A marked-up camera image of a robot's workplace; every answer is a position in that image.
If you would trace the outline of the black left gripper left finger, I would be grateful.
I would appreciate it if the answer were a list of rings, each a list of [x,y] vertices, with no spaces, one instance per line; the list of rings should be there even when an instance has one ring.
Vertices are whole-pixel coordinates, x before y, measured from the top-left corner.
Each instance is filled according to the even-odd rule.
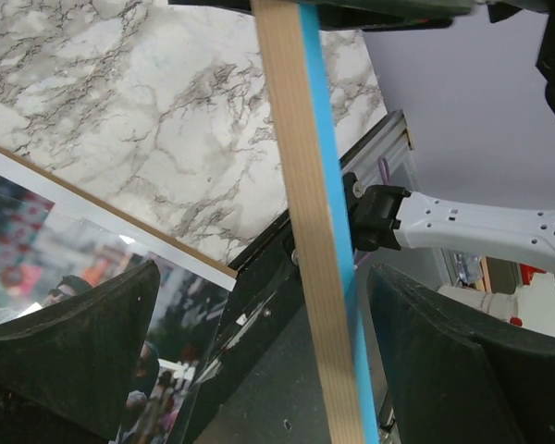
[[[0,324],[0,443],[115,439],[159,283],[147,261]]]

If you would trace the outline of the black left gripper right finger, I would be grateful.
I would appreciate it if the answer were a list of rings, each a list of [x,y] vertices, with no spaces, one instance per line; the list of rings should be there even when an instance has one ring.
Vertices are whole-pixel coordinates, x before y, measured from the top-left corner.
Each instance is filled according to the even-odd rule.
[[[443,296],[389,265],[367,290],[404,443],[555,443],[555,338]]]

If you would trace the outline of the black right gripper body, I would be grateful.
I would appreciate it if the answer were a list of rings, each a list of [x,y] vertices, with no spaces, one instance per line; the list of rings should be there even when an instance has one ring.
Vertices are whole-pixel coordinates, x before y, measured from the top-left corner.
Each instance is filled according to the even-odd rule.
[[[214,7],[251,15],[250,0],[170,0],[173,6]],[[323,31],[402,31],[447,28],[470,14],[475,1],[310,1]]]

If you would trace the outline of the blue wooden picture frame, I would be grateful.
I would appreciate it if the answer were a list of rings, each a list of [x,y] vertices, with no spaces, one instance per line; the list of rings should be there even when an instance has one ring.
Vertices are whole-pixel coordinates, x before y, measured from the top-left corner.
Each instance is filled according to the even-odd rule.
[[[334,443],[377,443],[354,255],[315,6],[254,1],[315,358]]]

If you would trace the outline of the printed photo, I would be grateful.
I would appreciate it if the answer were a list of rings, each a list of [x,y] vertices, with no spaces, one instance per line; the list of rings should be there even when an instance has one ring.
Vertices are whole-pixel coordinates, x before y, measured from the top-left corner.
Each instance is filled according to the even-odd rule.
[[[234,274],[0,149],[0,324],[146,262],[157,299],[116,442],[178,443]]]

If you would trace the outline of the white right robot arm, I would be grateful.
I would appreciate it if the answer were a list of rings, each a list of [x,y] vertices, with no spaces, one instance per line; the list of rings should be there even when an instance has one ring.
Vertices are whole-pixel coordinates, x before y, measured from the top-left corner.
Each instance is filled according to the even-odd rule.
[[[343,190],[321,31],[444,29],[472,1],[221,1],[254,16],[303,270],[334,255],[344,278],[355,251],[442,248],[521,262],[555,275],[555,210],[457,203],[376,185]]]

